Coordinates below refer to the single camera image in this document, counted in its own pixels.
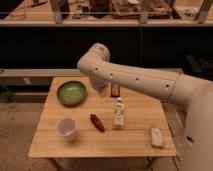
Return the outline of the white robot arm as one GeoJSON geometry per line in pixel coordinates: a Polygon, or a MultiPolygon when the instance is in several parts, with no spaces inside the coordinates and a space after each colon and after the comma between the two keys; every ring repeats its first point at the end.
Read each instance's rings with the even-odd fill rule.
{"type": "Polygon", "coordinates": [[[108,48],[96,43],[77,67],[100,92],[111,82],[174,104],[186,111],[181,171],[213,171],[213,81],[183,73],[114,64],[108,48]]]}

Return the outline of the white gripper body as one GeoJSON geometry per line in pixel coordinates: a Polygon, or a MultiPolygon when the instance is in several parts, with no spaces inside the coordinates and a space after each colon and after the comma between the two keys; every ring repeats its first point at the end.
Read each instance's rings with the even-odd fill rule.
{"type": "Polygon", "coordinates": [[[100,97],[105,97],[107,95],[108,83],[104,80],[95,80],[94,89],[97,91],[100,97]]]}

